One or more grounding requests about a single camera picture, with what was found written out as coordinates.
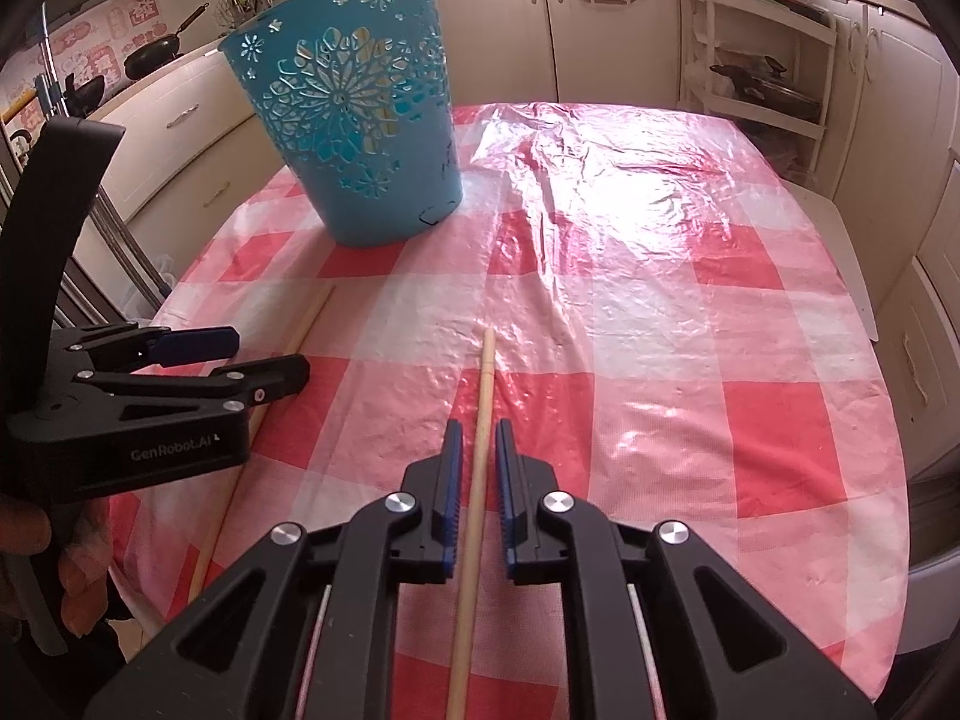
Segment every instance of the wooden dowel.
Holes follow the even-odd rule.
[[[483,523],[487,514],[487,467],[493,419],[495,345],[496,334],[488,327],[483,334],[483,357],[480,362],[480,400],[473,441],[467,528],[464,531],[464,546],[459,559],[460,587],[457,591],[453,656],[450,659],[450,686],[446,695],[446,720],[464,720],[467,714],[467,683],[473,655],[477,591],[480,586],[480,551],[483,547]]]
[[[22,111],[24,108],[26,108],[30,103],[32,103],[36,99],[37,99],[37,90],[28,89],[26,92],[20,95],[20,97],[18,97],[16,100],[13,100],[13,104],[6,111],[4,111],[3,123],[9,124],[10,122],[12,122],[20,111]]]
[[[317,321],[317,317],[320,317],[320,312],[323,311],[323,306],[325,306],[326,302],[330,299],[330,293],[332,292],[333,285],[325,283],[320,286],[310,301],[310,304],[307,306],[307,310],[299,315],[298,322],[288,338],[287,346],[284,348],[284,355],[299,352],[301,346],[304,345],[304,341],[306,341],[310,328],[312,328],[314,322]],[[263,424],[263,420],[267,415],[267,410],[270,409],[271,405],[272,404],[268,403],[265,406],[253,409],[250,415],[251,446],[253,446],[253,442],[256,440],[256,434],[259,432],[260,426]],[[190,580],[190,592],[187,595],[190,602],[193,602],[197,596],[200,595],[200,591],[203,590],[203,580],[206,579],[206,572],[209,570],[210,562],[213,560],[213,553],[217,548],[217,541],[220,539],[220,531],[222,531],[224,521],[227,519],[227,512],[229,511],[230,503],[232,503],[233,494],[236,493],[237,484],[240,482],[243,469],[243,466],[237,466],[236,469],[224,471],[226,481],[224,482],[223,494],[211,502],[208,529],[203,538],[203,544],[200,546],[200,555],[197,556],[197,565],[194,566],[193,577]]]

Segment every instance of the red and white checkered tablecloth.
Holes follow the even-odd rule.
[[[318,280],[336,285],[208,581],[277,522],[322,528],[397,488],[451,415],[469,457],[491,325],[495,416],[521,452],[611,518],[690,523],[877,696],[904,611],[904,463],[856,308],[792,196],[721,119],[533,104],[456,122],[464,202],[435,229],[335,247],[284,169],[157,316],[233,324],[264,356]],[[184,607],[222,483],[112,501],[114,573],[148,627]],[[559,591],[507,583],[488,504],[469,716],[565,718]],[[395,720],[443,716],[455,593],[401,591]]]

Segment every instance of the blue gripper pad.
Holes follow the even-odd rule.
[[[496,486],[500,493],[500,529],[507,577],[514,579],[517,567],[517,513],[510,486],[510,460],[515,456],[512,434],[501,422],[496,426]]]
[[[149,362],[161,367],[194,362],[229,360],[240,349],[240,334],[232,327],[179,330],[158,338],[150,347]]]
[[[449,462],[443,508],[443,571],[453,577],[457,563],[457,539],[460,535],[460,480],[464,470],[464,430],[459,422],[451,421],[443,437],[443,459]]]

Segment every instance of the blue plastic basket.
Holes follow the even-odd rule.
[[[435,0],[289,0],[220,50],[338,244],[403,241],[460,203]]]

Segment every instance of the frying pan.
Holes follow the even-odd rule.
[[[186,21],[179,26],[172,35],[164,35],[152,43],[141,46],[124,60],[123,69],[131,81],[145,79],[150,73],[159,70],[164,65],[173,62],[179,53],[179,33],[194,23],[208,9],[210,3],[201,5],[187,16]]]

